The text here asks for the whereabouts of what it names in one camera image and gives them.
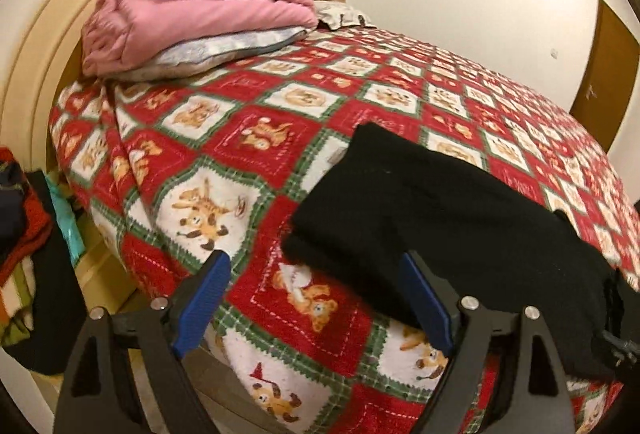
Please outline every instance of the black cloth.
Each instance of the black cloth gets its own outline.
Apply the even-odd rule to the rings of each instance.
[[[377,311],[418,325],[397,284],[401,255],[416,250],[461,296],[507,312],[537,306],[568,374],[614,377],[590,345],[616,272],[564,214],[469,163],[361,125],[291,222],[287,257],[347,283]],[[640,296],[626,297],[625,319],[631,308],[640,316]]]
[[[5,351],[25,368],[40,374],[65,372],[76,338],[86,319],[86,305],[41,171],[27,173],[53,229],[47,242],[31,255],[36,281],[31,337]]]
[[[0,265],[27,226],[22,170],[15,161],[0,162]]]

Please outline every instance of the striped cloth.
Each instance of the striped cloth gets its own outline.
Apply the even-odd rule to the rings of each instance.
[[[36,281],[33,261],[23,258],[0,287],[0,345],[12,346],[31,336],[33,313],[31,305]]]

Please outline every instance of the blue gripper pad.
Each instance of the blue gripper pad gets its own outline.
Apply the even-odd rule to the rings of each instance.
[[[174,302],[177,308],[172,310],[179,313],[172,319],[175,333],[172,348],[178,358],[183,358],[200,344],[213,313],[222,302],[230,278],[229,256],[215,251],[200,271],[183,281],[176,290],[176,295],[183,294],[178,297],[178,302]],[[184,289],[189,290],[187,295],[184,295]]]
[[[429,339],[429,343],[442,351],[445,356],[451,356],[454,350],[453,338],[456,333],[452,332],[452,329],[457,328],[458,315],[453,309],[447,310],[436,293],[437,289],[428,283],[418,264],[424,265],[424,262],[417,254],[402,256],[398,274],[402,295],[411,306],[422,330]],[[439,282],[445,282],[443,279],[435,279]]]

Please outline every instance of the checkered bedspread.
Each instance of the checkered bedspread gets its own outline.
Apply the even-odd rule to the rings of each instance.
[[[220,346],[297,433],[407,433],[447,363],[421,332],[282,255],[289,216],[366,121],[562,208],[638,286],[638,215],[585,130],[530,89],[405,36],[318,31],[178,82],[76,82],[50,116],[60,166],[142,289],[170,294],[213,248],[229,253]],[[464,432],[494,379],[490,361]],[[581,433],[620,390],[568,385]]]

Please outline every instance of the teal cloth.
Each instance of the teal cloth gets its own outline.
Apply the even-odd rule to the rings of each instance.
[[[69,250],[71,265],[75,268],[78,265],[80,257],[84,254],[84,241],[80,235],[80,230],[78,230],[76,216],[71,209],[71,205],[69,205],[69,202],[64,198],[58,186],[51,181],[49,176],[45,176],[45,178],[47,179],[49,193],[51,194],[53,207],[56,211],[56,222],[62,231],[63,237],[65,238],[66,246]]]

